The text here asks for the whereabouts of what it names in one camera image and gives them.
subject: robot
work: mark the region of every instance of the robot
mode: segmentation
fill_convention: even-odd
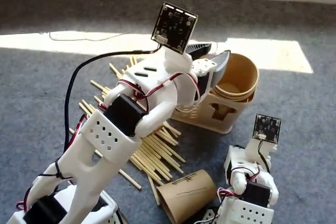
[[[195,14],[163,3],[152,39],[165,47],[165,54],[149,56],[129,68],[117,86],[109,91],[104,104],[99,105],[101,110],[90,117],[82,117],[63,155],[33,181],[22,202],[23,210],[15,212],[8,224],[123,223],[117,204],[103,191],[104,186],[137,150],[141,137],[158,128],[174,110],[187,113],[195,108],[224,74],[229,50],[207,59],[200,57],[208,54],[210,44],[187,45],[197,19]],[[247,146],[245,152],[254,145]],[[260,151],[266,155],[268,149],[268,145],[263,145]],[[95,150],[103,157],[94,164]],[[253,152],[248,153],[246,165],[256,159]],[[232,168],[239,164],[240,156],[238,149],[230,147],[228,157]],[[254,172],[258,169],[255,164],[248,166]],[[262,175],[260,171],[260,178],[271,182],[267,174]],[[227,180],[240,193],[246,190],[241,186],[244,177],[235,170]],[[72,179],[76,180],[76,185],[72,184]],[[65,180],[70,185],[56,190]],[[222,208],[228,205],[229,198]]]
[[[253,138],[246,147],[231,145],[224,163],[228,189],[217,191],[218,210],[202,221],[216,224],[271,224],[279,192],[270,174],[270,152],[277,150],[281,119],[257,114]]]

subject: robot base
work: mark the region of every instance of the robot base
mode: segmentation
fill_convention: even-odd
[[[271,224],[273,213],[272,209],[226,197],[218,210],[218,217],[212,224]],[[211,220],[214,216],[213,210],[209,209],[203,220]]]
[[[60,191],[54,197],[64,207],[66,211],[69,211],[72,199],[75,195],[76,185],[70,185],[66,189]],[[118,206],[114,200],[105,192],[102,191],[100,197],[105,201],[106,206],[101,207],[96,212],[90,212],[82,224],[123,224],[118,218],[117,210]],[[15,212],[7,224],[26,224],[24,221],[24,211]]]

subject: black cable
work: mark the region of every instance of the black cable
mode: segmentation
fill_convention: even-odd
[[[220,204],[219,204],[219,206],[218,206],[218,208],[217,208],[217,211],[215,212],[215,216],[214,216],[214,218],[212,219],[212,221],[211,221],[209,224],[212,224],[212,223],[215,221],[216,216],[217,216],[217,214],[218,214],[218,211],[219,211],[221,205],[223,204],[224,199],[225,199],[225,196],[224,196],[224,197],[222,198],[222,200],[220,201]]]
[[[261,152],[260,152],[260,148],[261,148],[261,146],[262,146],[262,143],[263,143],[263,141],[260,140],[260,143],[259,143],[259,146],[258,146],[258,154],[259,154],[259,156],[260,156],[262,162],[264,163],[267,172],[270,173],[270,169],[269,169],[269,167],[268,167],[268,164],[267,164],[267,162],[266,162],[266,159],[264,158],[264,156],[263,156],[263,155],[261,154]]]
[[[91,59],[88,59],[87,61],[84,61],[82,64],[80,64],[73,72],[70,82],[69,82],[69,86],[68,86],[68,90],[67,90],[67,94],[65,97],[65,104],[64,104],[64,127],[65,127],[65,140],[64,140],[64,150],[63,152],[65,152],[68,148],[69,145],[69,100],[70,100],[70,95],[71,95],[71,89],[73,86],[73,83],[75,82],[75,78],[79,72],[80,69],[82,69],[84,66],[86,66],[87,64],[102,59],[102,58],[106,58],[106,57],[110,57],[110,56],[117,56],[117,55],[149,55],[149,54],[153,54],[155,52],[157,52],[160,48],[162,47],[162,45],[159,44],[158,48],[156,50],[152,50],[152,51],[142,51],[142,50],[135,50],[135,51],[121,51],[121,52],[110,52],[108,54],[103,54],[103,55],[98,55],[95,56]]]

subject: pile of wooden sticks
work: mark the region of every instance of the pile of wooden sticks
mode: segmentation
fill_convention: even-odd
[[[130,62],[131,66],[136,64],[136,57],[130,57]],[[125,70],[122,69],[122,73],[120,73],[111,63],[110,68],[114,71],[118,79],[120,79],[125,72]],[[109,87],[102,86],[93,80],[91,80],[91,84],[101,91],[101,96],[103,99],[110,90]],[[98,104],[103,103],[103,101],[96,95],[94,96],[94,99]],[[96,110],[95,106],[87,103],[85,100],[81,100],[81,102],[79,102],[79,106],[89,116]],[[136,168],[144,171],[147,174],[156,203],[158,205],[159,199],[156,193],[154,182],[159,185],[164,185],[162,181],[163,179],[169,182],[173,177],[171,175],[170,168],[177,170],[181,174],[184,173],[183,170],[181,170],[181,165],[178,163],[178,161],[185,163],[185,160],[172,149],[173,146],[178,144],[178,141],[175,138],[178,138],[180,135],[180,131],[172,127],[169,123],[164,122],[162,126],[155,132],[152,132],[150,135],[142,138],[141,146],[129,159],[129,161]],[[97,150],[96,154],[102,157],[102,154]],[[141,190],[139,183],[131,178],[126,172],[119,170],[119,173],[129,180],[137,189]]]

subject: tipped paper cup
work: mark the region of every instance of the tipped paper cup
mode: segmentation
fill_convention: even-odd
[[[231,54],[222,79],[214,88],[220,96],[241,101],[255,90],[259,80],[259,70],[246,56]]]
[[[204,170],[157,188],[160,202],[173,224],[197,213],[216,196],[216,186]]]

